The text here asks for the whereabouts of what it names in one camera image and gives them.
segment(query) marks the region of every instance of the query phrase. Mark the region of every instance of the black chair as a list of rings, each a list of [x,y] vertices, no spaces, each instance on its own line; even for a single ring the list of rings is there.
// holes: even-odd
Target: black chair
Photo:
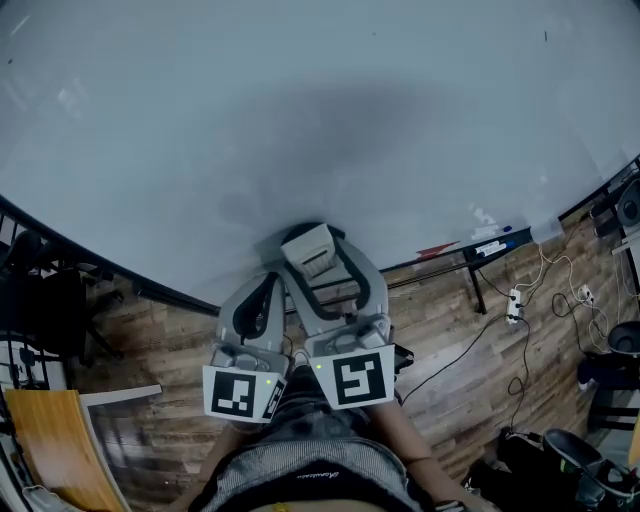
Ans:
[[[121,359],[122,352],[100,335],[93,318],[114,301],[121,301],[122,294],[114,290],[88,306],[82,276],[75,268],[64,268],[65,260],[69,261],[61,250],[43,245],[37,233],[18,235],[0,262],[0,339],[28,344],[41,352],[40,359],[46,351],[62,360],[77,356],[81,364],[90,366],[85,346],[88,332],[109,355]],[[55,273],[44,278],[34,273],[42,269]],[[28,360],[31,354],[24,351],[27,367],[34,364]]]

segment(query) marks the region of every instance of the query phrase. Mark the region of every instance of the power strip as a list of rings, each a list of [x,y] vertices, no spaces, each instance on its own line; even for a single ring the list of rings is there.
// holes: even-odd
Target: power strip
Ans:
[[[509,318],[511,316],[518,316],[520,313],[520,292],[515,288],[509,290],[509,298],[507,299],[507,323],[517,324],[518,321],[515,318]]]
[[[588,303],[590,306],[595,305],[596,302],[596,298],[593,296],[593,293],[591,293],[591,290],[589,290],[589,287],[586,284],[583,284],[578,288],[578,298],[581,301]]]

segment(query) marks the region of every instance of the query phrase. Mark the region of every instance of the black cable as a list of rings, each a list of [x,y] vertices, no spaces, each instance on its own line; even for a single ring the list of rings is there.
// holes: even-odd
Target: black cable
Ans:
[[[565,301],[565,303],[567,304],[567,306],[569,307],[569,311],[567,311],[564,314],[558,313],[556,311],[556,297],[562,297]],[[569,304],[569,299],[567,299],[567,296],[564,293],[556,293],[552,298],[551,298],[551,311],[553,312],[554,315],[556,315],[558,318],[565,318],[569,315],[573,316],[573,323],[576,326],[576,342],[578,343],[578,348],[580,349],[580,352],[582,352],[585,356],[587,355],[587,353],[584,351],[584,349],[582,348],[582,345],[580,345],[580,327],[578,326],[578,319],[576,318],[576,314],[574,313],[574,309],[576,309],[578,306],[580,306],[581,303],[575,304],[574,306],[571,306],[571,304]]]
[[[491,288],[493,288],[495,291],[497,291],[500,295],[502,295],[503,297],[506,297],[507,299],[511,299],[512,298],[511,295],[504,293],[503,291],[498,289],[498,287],[495,284],[493,284],[486,277],[484,277],[484,274],[482,273],[482,270],[478,269],[478,273],[480,274],[480,277],[484,280],[484,282],[487,283],[489,286],[491,286]]]
[[[518,414],[518,411],[520,410],[520,406],[522,405],[522,402],[524,402],[524,396],[527,393],[527,384],[529,384],[529,365],[527,365],[527,347],[529,346],[529,337],[531,336],[531,326],[529,325],[529,322],[527,322],[522,317],[518,317],[518,320],[520,320],[521,322],[524,322],[527,326],[527,338],[524,342],[524,350],[522,351],[522,361],[524,362],[525,374],[524,374],[524,382],[522,382],[522,379],[520,377],[516,376],[513,379],[511,379],[511,382],[509,382],[509,385],[507,386],[507,393],[510,396],[515,396],[521,393],[520,400],[518,401],[518,406],[516,407],[516,410],[513,411],[513,415],[511,416],[511,422],[509,424],[509,429],[511,430],[511,432],[514,432],[513,422],[516,419],[516,414]],[[513,386],[513,384],[516,382],[520,385],[520,387],[518,390],[512,391],[511,386]]]
[[[289,340],[289,357],[291,357],[291,355],[293,354],[293,340],[286,334],[283,334],[283,336]]]
[[[506,318],[507,315],[498,315],[493,317],[491,320],[489,320],[485,326],[482,328],[482,330],[480,331],[480,334],[478,334],[475,339],[471,342],[471,345],[469,345],[467,347],[467,349],[460,354],[457,358],[455,358],[453,361],[451,361],[449,364],[443,366],[442,368],[440,368],[436,373],[434,373],[433,375],[431,375],[430,377],[427,377],[425,380],[423,380],[420,384],[418,384],[415,388],[413,388],[411,391],[409,391],[409,393],[407,393],[407,395],[404,397],[404,399],[402,400],[402,404],[404,406],[405,402],[409,399],[409,397],[415,393],[416,391],[418,391],[422,386],[424,386],[427,382],[429,382],[431,379],[433,379],[434,377],[436,377],[437,375],[440,375],[443,371],[445,371],[447,368],[449,368],[450,366],[453,366],[455,363],[457,363],[458,361],[460,361],[460,359],[462,359],[465,355],[467,355],[467,352],[469,352],[469,350],[471,350],[473,348],[473,346],[476,344],[476,341],[478,341],[482,335],[484,334],[484,331],[487,330],[487,328],[490,325],[493,325],[497,320],[501,319],[501,318]]]
[[[576,225],[574,226],[574,228],[571,230],[571,234],[569,234],[569,238],[567,238],[567,241],[564,244],[564,248],[560,249],[556,255],[551,258],[551,261],[556,261],[558,259],[558,256],[560,256],[564,251],[567,250],[567,246],[569,245],[569,242],[571,241],[571,238],[573,238],[574,233],[576,232],[576,229],[578,229],[578,226],[580,226],[580,222],[576,223]],[[542,284],[544,283],[544,278],[547,277],[547,274],[549,273],[549,270],[551,270],[551,267],[553,266],[553,263],[550,263],[549,266],[547,267],[547,270],[545,270],[544,274],[542,274],[542,279],[540,280],[540,284],[538,286],[536,286],[533,291],[529,294],[529,297],[527,297],[527,302],[525,302],[524,304],[521,304],[520,307],[524,308],[527,305],[529,305],[529,302],[531,302],[531,299],[533,298],[533,296],[535,295],[535,293],[538,291],[538,288],[540,288],[542,286]]]

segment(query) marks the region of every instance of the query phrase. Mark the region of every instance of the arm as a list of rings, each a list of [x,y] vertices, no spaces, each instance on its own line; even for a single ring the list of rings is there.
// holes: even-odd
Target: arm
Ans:
[[[367,407],[365,411],[387,447],[434,502],[459,501],[474,512],[497,510],[488,501],[465,491],[444,472],[429,445],[395,400]]]
[[[202,463],[196,482],[187,490],[187,492],[164,509],[164,512],[184,512],[187,510],[189,505],[191,505],[191,502],[198,497],[204,489],[204,486],[207,485],[207,482],[211,479],[211,475],[213,475],[216,466],[220,463],[222,458],[236,448],[242,446],[247,436],[248,434],[240,432],[231,426],[231,424],[228,424],[218,439],[216,439],[213,448],[211,448],[207,458]]]

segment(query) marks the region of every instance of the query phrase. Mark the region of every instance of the white board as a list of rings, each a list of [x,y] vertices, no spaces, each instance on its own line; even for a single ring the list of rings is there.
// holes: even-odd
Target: white board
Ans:
[[[218,305],[303,221],[396,265],[635,158],[638,27],[630,0],[12,0],[0,194]]]

